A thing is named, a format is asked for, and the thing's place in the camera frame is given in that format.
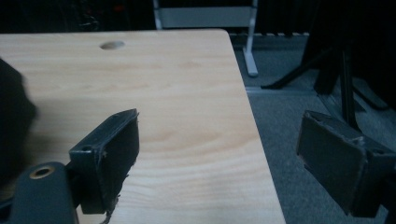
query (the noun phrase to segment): black object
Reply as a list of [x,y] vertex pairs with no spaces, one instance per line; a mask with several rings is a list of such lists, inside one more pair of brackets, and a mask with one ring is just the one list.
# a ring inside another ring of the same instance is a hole
[[128,0],[73,0],[80,31],[131,30]]
[[387,223],[395,223],[395,152],[339,120],[305,111],[297,154],[346,214],[375,217],[383,204]]
[[35,117],[22,82],[21,74],[0,59],[0,188],[23,168],[23,143]]
[[[320,1],[316,14],[301,65],[277,82],[262,88],[281,89],[310,68],[331,70],[321,72],[322,75],[336,73],[332,67],[339,59],[334,56],[342,58],[342,53],[332,55],[332,51],[344,50],[347,46],[350,48],[348,66],[352,75],[364,78],[378,96],[390,107],[396,108],[393,97],[396,92],[396,14],[393,1]],[[316,85],[315,89],[329,91],[326,89],[332,90],[334,83],[331,80],[327,87]],[[388,109],[375,105],[359,91],[355,92],[372,108]]]
[[343,118],[351,127],[359,130],[353,100],[351,46],[357,30],[361,29],[361,14],[364,10],[360,5],[357,0],[321,1],[302,64],[275,83],[262,86],[262,89],[282,89],[308,69],[319,68],[315,91],[319,95],[330,95],[340,77]]
[[0,0],[0,33],[77,32],[70,0]]
[[13,199],[0,204],[4,223],[78,223],[84,214],[111,217],[122,183],[139,152],[135,109],[106,119],[70,151],[67,166],[37,165],[18,179]]
[[310,0],[261,0],[259,3],[256,32],[264,35],[309,32],[319,1]]

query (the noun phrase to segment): wooden table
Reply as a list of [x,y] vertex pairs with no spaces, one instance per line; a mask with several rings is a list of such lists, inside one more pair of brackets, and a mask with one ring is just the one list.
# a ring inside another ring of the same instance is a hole
[[[124,46],[100,48],[109,41]],[[140,154],[111,223],[285,222],[226,32],[0,35],[0,56],[39,110],[32,164],[68,163],[108,116],[140,112]]]

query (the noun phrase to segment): round hole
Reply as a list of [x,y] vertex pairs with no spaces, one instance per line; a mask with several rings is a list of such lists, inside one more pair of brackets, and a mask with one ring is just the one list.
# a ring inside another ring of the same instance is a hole
[[30,173],[30,178],[31,179],[41,179],[46,176],[49,176],[55,171],[55,168],[53,166],[42,166],[34,170],[32,173]]
[[119,49],[125,46],[125,43],[122,41],[110,41],[106,42],[105,44],[101,45],[101,49]]

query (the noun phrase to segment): gray carpet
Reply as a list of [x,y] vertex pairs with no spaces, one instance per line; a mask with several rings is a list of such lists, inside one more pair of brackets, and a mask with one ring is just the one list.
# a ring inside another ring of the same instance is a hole
[[[248,76],[241,50],[244,38],[232,36],[235,56],[247,87],[285,219],[287,223],[293,224],[384,223],[387,214],[385,208],[379,210],[376,218],[347,217],[318,181],[304,169],[303,163],[296,156],[297,138],[304,111],[331,114],[312,91],[316,71],[308,71],[290,83],[285,91],[249,91],[257,90],[260,85],[272,83],[298,66],[306,39],[306,36],[256,36],[253,55],[259,76],[252,78]],[[361,80],[354,82],[358,82],[357,86],[360,88],[367,88]],[[333,94],[335,102],[339,100],[337,91],[339,90],[335,89]],[[394,149],[396,140],[392,136],[396,134],[395,111],[377,112],[359,97],[356,97],[356,100],[365,109],[365,112],[357,114],[362,131]]]

